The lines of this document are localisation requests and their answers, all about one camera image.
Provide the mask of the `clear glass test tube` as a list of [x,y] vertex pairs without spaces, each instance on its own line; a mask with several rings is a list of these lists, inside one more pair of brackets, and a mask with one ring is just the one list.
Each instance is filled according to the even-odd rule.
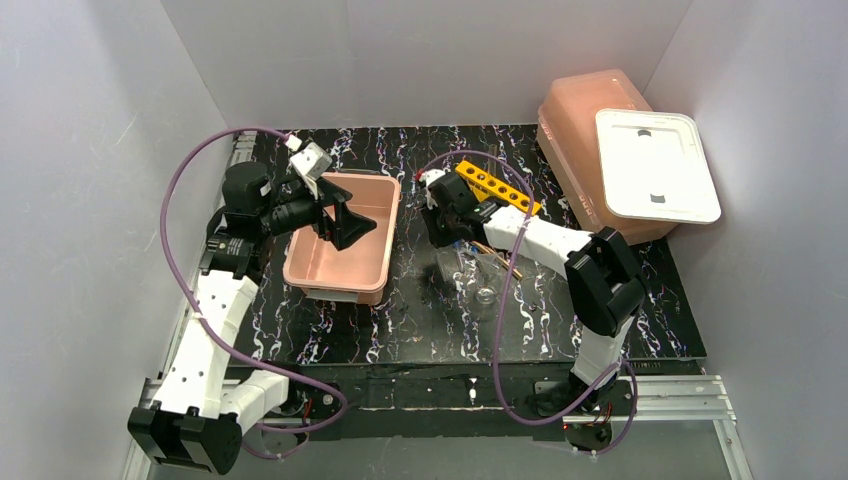
[[490,158],[487,160],[486,171],[489,174],[493,174],[496,171],[496,168],[497,168],[497,162],[495,160],[493,160],[493,157],[498,156],[498,146],[497,145],[490,145],[488,147],[487,152],[490,155]]

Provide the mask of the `white plastic bottle red cap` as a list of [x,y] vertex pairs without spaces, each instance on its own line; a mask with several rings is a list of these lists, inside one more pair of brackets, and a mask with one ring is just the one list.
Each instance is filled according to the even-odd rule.
[[458,281],[464,274],[461,250],[457,244],[437,248],[435,261],[440,276],[446,283]]

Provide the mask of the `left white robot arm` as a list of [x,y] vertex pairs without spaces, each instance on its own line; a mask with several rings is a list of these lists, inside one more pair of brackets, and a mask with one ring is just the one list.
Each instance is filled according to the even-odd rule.
[[154,463],[223,475],[234,466],[245,433],[285,404],[296,381],[339,403],[321,421],[339,420],[348,408],[336,388],[237,351],[234,342],[258,293],[274,238],[302,227],[335,249],[352,246],[376,222],[350,210],[349,192],[327,180],[289,175],[272,182],[266,165],[228,168],[223,206],[207,226],[207,245],[196,288],[172,272],[193,311],[177,354],[150,406],[135,407],[128,431]]

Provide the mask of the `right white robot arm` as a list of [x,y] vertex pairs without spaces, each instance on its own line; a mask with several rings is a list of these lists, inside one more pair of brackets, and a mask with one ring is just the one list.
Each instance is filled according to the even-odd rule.
[[606,387],[648,293],[623,236],[609,227],[591,233],[559,226],[494,197],[480,201],[456,173],[428,170],[418,183],[426,195],[420,212],[433,246],[477,242],[530,259],[565,279],[582,326],[570,381],[579,391]]

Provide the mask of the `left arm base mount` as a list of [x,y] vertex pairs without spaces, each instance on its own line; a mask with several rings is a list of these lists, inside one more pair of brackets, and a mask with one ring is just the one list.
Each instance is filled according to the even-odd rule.
[[[316,394],[300,392],[298,393],[298,400],[289,400],[286,403],[272,408],[268,413],[268,420],[281,419],[284,421],[283,426],[277,425],[278,429],[286,429],[290,428],[290,424],[292,422],[296,423],[297,427],[305,427],[309,426],[313,423],[321,423],[321,420],[314,420],[312,415],[314,414],[314,401],[318,399]],[[279,460],[283,461],[284,459],[294,455],[298,451],[300,451],[308,442],[310,438],[310,433],[296,433],[294,435],[296,440],[296,445],[285,452],[271,452],[269,451],[265,444],[265,436],[267,431],[260,430],[260,448],[255,449],[251,447],[246,440],[242,442],[242,450],[249,453],[250,455],[264,460]]]

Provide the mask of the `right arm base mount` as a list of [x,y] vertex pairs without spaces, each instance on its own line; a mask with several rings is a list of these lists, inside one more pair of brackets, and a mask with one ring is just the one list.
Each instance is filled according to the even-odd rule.
[[[551,417],[576,400],[578,394],[578,388],[568,382],[540,381],[534,384],[528,403],[533,413]],[[566,441],[579,453],[598,455],[608,451],[632,424],[636,399],[631,379],[613,379],[562,418]]]

